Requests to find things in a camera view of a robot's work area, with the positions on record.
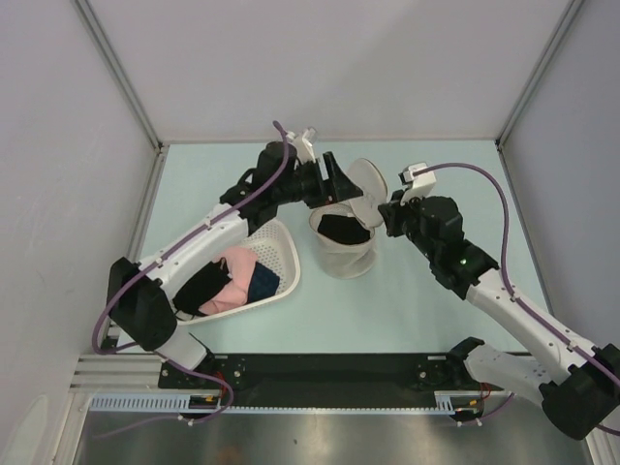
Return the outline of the beige mesh laundry bag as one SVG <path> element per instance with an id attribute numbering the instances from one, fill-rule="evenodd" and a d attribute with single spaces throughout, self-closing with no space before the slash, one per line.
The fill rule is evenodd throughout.
<path id="1" fill-rule="evenodd" d="M 317 238 L 323 271 L 334 278 L 354 279 L 377 259 L 376 230 L 384 223 L 378 206 L 387 199 L 388 186 L 367 159 L 355 160 L 346 174 L 362 196 L 315 209 L 309 226 Z"/>

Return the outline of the black bra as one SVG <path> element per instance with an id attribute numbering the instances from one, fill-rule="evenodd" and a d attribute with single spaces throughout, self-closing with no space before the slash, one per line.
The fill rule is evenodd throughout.
<path id="1" fill-rule="evenodd" d="M 371 239 L 371 232 L 356 217 L 335 214 L 324 215 L 317 227 L 317 232 L 343 245 L 358 245 Z"/>

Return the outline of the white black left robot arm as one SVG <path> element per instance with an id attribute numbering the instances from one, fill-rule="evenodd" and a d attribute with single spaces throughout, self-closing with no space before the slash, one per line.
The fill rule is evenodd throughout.
<path id="1" fill-rule="evenodd" d="M 203 387 L 213 378 L 214 355 L 178 322 L 174 312 L 183 298 L 201 308 L 229 287 L 234 265 L 225 252 L 273 220 L 280 206 L 302 202 L 315 209 L 362 195 L 332 153 L 321 160 L 299 157 L 292 143 L 272 141 L 173 244 L 139 262 L 121 258 L 112 265 L 105 314 L 135 345 L 167 360 L 191 386 Z"/>

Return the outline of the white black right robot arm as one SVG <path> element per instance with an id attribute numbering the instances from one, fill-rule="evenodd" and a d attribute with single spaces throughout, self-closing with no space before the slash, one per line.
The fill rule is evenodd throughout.
<path id="1" fill-rule="evenodd" d="M 470 338 L 462 356 L 447 364 L 449 381 L 470 388 L 482 381 L 505 388 L 542 408 L 574 440 L 586 438 L 619 406 L 619 350 L 598 347 L 535 308 L 506 271 L 466 239 L 463 217 L 448 197 L 414 198 L 402 192 L 379 207 L 387 235 L 406 237 L 428 260 L 437 282 L 490 316 L 534 358 L 503 355 Z"/>

